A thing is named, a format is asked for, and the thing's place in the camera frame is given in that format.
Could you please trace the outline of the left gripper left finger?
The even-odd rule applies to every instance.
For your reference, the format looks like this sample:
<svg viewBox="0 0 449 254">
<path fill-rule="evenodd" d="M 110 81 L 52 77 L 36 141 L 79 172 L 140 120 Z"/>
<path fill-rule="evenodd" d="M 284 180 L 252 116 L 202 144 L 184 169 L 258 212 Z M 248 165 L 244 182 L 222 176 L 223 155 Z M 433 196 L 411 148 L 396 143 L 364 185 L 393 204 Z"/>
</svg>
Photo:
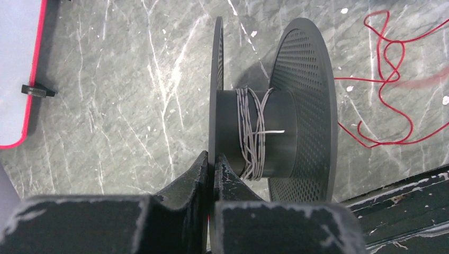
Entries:
<svg viewBox="0 0 449 254">
<path fill-rule="evenodd" d="M 208 154 L 155 194 L 41 195 L 1 232 L 1 253 L 205 253 Z"/>
</svg>

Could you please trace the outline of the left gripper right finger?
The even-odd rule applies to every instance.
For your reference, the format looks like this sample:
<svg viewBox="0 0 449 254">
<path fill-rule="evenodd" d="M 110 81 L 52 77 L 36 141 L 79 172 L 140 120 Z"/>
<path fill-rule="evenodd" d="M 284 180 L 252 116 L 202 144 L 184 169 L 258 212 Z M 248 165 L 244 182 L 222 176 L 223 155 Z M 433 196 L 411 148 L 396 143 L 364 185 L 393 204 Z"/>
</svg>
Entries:
<svg viewBox="0 0 449 254">
<path fill-rule="evenodd" d="M 335 203 L 267 202 L 215 161 L 213 253 L 366 253 L 361 226 Z"/>
</svg>

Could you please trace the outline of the grey cable spool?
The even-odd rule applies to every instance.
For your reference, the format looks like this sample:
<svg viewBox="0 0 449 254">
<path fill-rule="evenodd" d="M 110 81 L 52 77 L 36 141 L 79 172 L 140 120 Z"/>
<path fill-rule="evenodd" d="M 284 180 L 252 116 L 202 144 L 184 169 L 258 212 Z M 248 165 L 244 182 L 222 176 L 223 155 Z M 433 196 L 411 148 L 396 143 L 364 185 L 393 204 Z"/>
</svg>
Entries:
<svg viewBox="0 0 449 254">
<path fill-rule="evenodd" d="M 334 76 L 324 39 L 306 18 L 291 21 L 268 87 L 224 88 L 224 25 L 215 22 L 209 106 L 210 240 L 217 156 L 267 202 L 330 203 L 337 160 Z"/>
</svg>

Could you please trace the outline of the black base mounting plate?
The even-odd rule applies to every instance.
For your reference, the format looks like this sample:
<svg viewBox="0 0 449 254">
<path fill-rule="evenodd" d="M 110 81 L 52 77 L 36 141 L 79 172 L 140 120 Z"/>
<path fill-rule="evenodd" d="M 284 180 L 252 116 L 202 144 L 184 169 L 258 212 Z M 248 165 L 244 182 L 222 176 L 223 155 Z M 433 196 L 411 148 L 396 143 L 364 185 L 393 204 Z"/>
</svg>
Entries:
<svg viewBox="0 0 449 254">
<path fill-rule="evenodd" d="M 448 253 L 448 165 L 344 201 L 368 253 Z"/>
</svg>

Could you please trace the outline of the pink framed whiteboard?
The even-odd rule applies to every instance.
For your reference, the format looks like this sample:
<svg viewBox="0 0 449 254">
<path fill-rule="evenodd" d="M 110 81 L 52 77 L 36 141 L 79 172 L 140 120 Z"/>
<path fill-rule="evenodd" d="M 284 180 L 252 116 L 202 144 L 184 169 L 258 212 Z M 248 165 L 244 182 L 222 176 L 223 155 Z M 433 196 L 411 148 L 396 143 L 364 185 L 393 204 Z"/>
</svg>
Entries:
<svg viewBox="0 0 449 254">
<path fill-rule="evenodd" d="M 24 142 L 39 61 L 47 1 L 1 1 L 1 149 Z"/>
</svg>

